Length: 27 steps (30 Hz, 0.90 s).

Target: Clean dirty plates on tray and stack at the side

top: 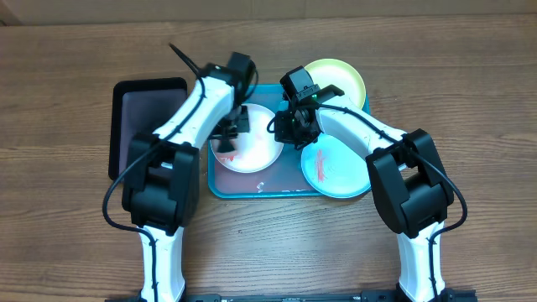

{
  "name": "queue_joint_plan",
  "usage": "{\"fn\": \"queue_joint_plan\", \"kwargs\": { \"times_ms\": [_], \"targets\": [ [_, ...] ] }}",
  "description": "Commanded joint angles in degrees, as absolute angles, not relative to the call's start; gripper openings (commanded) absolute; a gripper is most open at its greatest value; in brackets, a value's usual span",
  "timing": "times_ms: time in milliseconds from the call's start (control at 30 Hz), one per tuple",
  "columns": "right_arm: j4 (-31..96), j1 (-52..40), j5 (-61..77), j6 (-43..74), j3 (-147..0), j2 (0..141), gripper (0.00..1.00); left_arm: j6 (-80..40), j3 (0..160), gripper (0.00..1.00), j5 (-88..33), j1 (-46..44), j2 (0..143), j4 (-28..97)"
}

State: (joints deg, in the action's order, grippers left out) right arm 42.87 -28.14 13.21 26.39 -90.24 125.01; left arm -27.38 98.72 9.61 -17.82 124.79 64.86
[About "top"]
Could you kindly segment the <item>green and pink sponge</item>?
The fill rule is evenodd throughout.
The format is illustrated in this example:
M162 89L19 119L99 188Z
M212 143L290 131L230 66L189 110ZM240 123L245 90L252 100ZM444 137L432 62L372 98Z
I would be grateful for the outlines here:
M233 161L237 156L237 149L230 139L216 140L215 155L222 161Z

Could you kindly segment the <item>white plate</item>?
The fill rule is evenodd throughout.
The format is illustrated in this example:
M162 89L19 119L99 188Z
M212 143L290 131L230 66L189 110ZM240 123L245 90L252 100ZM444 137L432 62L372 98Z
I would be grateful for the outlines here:
M239 173L254 173L268 168L281 154L283 144L276 142L274 134L267 131L275 113L258 104L247 104L248 133L239 133L231 140L235 148L231 153L218 153L221 142L211 140L211 150L220 164Z

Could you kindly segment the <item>light blue plate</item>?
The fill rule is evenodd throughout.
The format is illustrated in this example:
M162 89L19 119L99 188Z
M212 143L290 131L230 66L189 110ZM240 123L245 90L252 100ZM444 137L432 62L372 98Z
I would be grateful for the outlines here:
M371 189L365 160L330 135L304 147L300 164L306 181L323 195L347 199Z

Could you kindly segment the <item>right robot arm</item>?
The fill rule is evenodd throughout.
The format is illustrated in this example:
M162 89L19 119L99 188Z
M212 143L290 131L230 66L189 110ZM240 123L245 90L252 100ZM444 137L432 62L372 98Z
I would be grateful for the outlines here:
M302 149L327 134L364 159L376 210L398 238L399 291L410 301L446 300L439 248L454 193L430 135L391 128L333 85L286 88L283 98L289 105L268 125L276 141Z

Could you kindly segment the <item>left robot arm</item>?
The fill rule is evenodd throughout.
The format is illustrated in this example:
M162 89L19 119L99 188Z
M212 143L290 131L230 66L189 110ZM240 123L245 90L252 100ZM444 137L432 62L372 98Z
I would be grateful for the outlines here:
M181 253L185 227L199 201L199 152L211 136L227 138L242 128L249 86L258 79L251 60L196 68L196 83L177 111L130 143L122 205L130 232L143 247L141 301L179 301L185 290Z

